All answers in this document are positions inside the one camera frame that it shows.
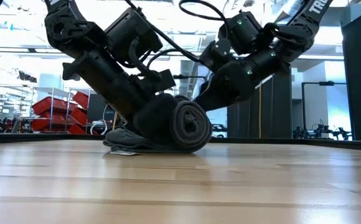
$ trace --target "wooden table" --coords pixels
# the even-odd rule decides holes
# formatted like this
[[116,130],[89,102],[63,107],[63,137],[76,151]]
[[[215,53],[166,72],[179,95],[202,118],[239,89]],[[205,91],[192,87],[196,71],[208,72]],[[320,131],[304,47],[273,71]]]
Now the wooden table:
[[100,141],[0,144],[0,223],[361,223],[361,151],[106,152]]

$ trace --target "folded cloth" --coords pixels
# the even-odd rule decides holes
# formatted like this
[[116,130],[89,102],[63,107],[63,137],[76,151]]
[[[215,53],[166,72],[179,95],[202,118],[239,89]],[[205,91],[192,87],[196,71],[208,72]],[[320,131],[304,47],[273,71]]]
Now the folded cloth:
[[111,147],[113,152],[188,154],[208,143],[212,135],[212,125],[205,111],[197,103],[180,101],[172,113],[171,134],[174,142],[163,145],[119,128],[110,131],[103,144]]

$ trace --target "gray towel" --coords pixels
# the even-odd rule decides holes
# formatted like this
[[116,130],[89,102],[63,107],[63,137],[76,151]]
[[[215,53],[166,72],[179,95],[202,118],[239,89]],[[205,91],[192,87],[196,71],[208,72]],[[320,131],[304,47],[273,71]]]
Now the gray towel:
[[118,128],[110,131],[103,141],[105,146],[111,148],[112,152],[125,151],[135,152],[138,154],[147,153],[175,153],[175,154],[188,154],[199,150],[194,149],[177,149],[175,145],[161,145],[152,142],[142,136],[139,136],[127,129]]
[[205,111],[196,102],[187,100],[178,102],[172,112],[170,129],[174,142],[168,145],[157,144],[122,128],[110,131],[103,144],[111,147],[112,152],[188,154],[204,147],[212,135]]

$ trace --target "ceiling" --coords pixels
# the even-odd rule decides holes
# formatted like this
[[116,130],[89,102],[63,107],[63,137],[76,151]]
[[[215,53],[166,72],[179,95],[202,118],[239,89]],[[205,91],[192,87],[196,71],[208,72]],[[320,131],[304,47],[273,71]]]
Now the ceiling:
[[[211,41],[215,40],[218,28],[222,23],[207,21],[184,14],[177,6],[178,2],[179,0],[133,1],[135,5],[143,9],[144,14],[152,24],[166,33],[182,48],[191,52],[202,52]],[[269,17],[275,18],[284,9],[287,2],[288,0],[209,1],[209,3],[223,11],[226,17],[232,17],[240,9],[243,9],[244,11],[253,12],[258,21],[264,21]],[[332,6],[344,7],[347,2],[347,0],[334,0]],[[128,7],[125,1],[122,0],[76,0],[76,3],[87,20],[96,22],[103,29],[108,27]],[[205,6],[191,4],[185,7],[199,14],[217,17],[213,11]],[[45,34],[44,17],[46,14],[45,3],[41,0],[4,0],[0,8],[0,48],[16,47],[54,50],[47,42]],[[341,42],[342,34],[339,27],[323,28],[321,33],[317,35],[317,44],[308,50],[306,54],[342,56],[342,51],[339,49]],[[163,43],[163,49],[171,48],[165,41]],[[56,61],[71,60],[62,54],[27,54],[15,51],[10,53],[10,56],[22,59],[48,57]],[[298,60],[293,63],[293,66],[298,67],[300,70],[305,70],[317,63],[317,61],[308,59]],[[190,64],[190,62],[179,63],[179,72],[190,73],[195,66],[193,63]],[[35,73],[35,67],[23,67],[26,70],[29,69],[31,73]],[[180,85],[190,85],[190,83],[183,82],[190,81],[181,81]]]

